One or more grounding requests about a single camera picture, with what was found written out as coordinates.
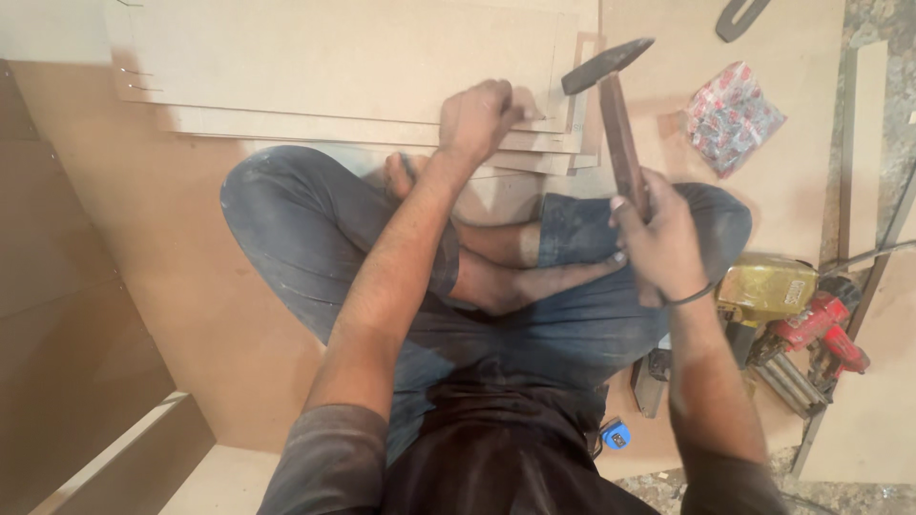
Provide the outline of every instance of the wooden hammer handle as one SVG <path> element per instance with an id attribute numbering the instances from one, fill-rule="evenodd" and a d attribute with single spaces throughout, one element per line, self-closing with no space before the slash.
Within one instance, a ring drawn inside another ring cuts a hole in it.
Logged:
<path id="1" fill-rule="evenodd" d="M 639 216 L 648 222 L 652 217 L 649 192 L 646 191 L 646 182 L 642 177 L 642 168 L 636 155 L 636 143 L 633 141 L 633 129 L 629 124 L 620 76 L 617 72 L 611 73 L 600 82 L 600 87 L 601 116 L 605 121 L 607 149 L 614 166 L 617 194 L 632 202 Z M 636 288 L 640 305 L 649 308 L 661 307 L 659 291 L 639 274 L 636 276 Z"/>

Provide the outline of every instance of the forearm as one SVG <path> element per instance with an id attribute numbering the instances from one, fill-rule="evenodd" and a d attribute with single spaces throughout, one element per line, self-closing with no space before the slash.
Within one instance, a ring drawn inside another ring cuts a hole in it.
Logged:
<path id="1" fill-rule="evenodd" d="M 391 408 L 398 352 L 426 293 L 442 230 L 473 163 L 438 152 L 356 275 L 328 340 L 306 409 Z"/>
<path id="2" fill-rule="evenodd" d="M 763 464 L 767 446 L 725 340 L 712 295 L 671 308 L 671 424 L 684 466 L 689 449 Z"/>

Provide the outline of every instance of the right hand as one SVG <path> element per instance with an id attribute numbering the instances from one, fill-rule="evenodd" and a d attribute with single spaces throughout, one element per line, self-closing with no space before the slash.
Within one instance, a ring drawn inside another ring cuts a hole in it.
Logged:
<path id="1" fill-rule="evenodd" d="M 496 153 L 509 129 L 524 117 L 524 107 L 512 104 L 512 84 L 481 82 L 442 104 L 439 148 L 468 159 L 476 169 Z"/>
<path id="2" fill-rule="evenodd" d="M 643 223 L 636 208 L 621 196 L 611 199 L 612 227 L 619 227 L 617 246 L 629 255 L 640 276 L 669 301 L 681 301 L 709 285 L 700 244 L 687 201 L 660 173 L 642 169 L 649 187 L 652 219 Z"/>

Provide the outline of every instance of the red plastic packet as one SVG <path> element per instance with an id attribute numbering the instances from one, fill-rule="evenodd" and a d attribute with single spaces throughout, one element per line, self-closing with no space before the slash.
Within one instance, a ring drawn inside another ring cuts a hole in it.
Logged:
<path id="1" fill-rule="evenodd" d="M 740 168 L 787 119 L 763 97 L 743 61 L 729 65 L 700 88 L 686 112 L 691 145 L 720 179 Z"/>

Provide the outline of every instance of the yellow tool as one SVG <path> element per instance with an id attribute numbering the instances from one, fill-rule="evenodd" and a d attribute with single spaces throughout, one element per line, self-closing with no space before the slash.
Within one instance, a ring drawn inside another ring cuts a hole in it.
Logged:
<path id="1" fill-rule="evenodd" d="M 818 273 L 807 263 L 785 257 L 745 254 L 728 270 L 715 292 L 728 321 L 725 336 L 744 369 L 762 323 L 802 312 L 817 289 Z"/>

